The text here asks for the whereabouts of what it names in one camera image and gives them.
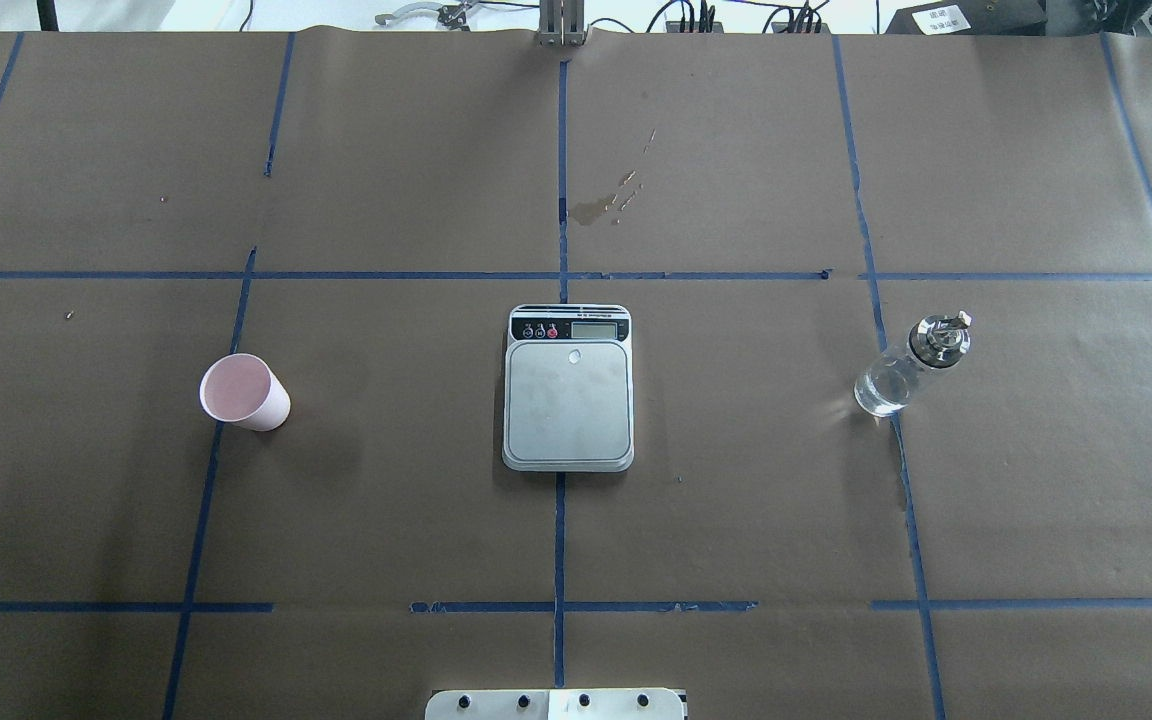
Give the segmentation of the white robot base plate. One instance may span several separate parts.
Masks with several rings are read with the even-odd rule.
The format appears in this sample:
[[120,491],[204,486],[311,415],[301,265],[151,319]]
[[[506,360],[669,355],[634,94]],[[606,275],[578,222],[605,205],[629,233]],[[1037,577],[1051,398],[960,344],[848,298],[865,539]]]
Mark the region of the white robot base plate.
[[685,694],[664,687],[438,691],[425,719],[687,719]]

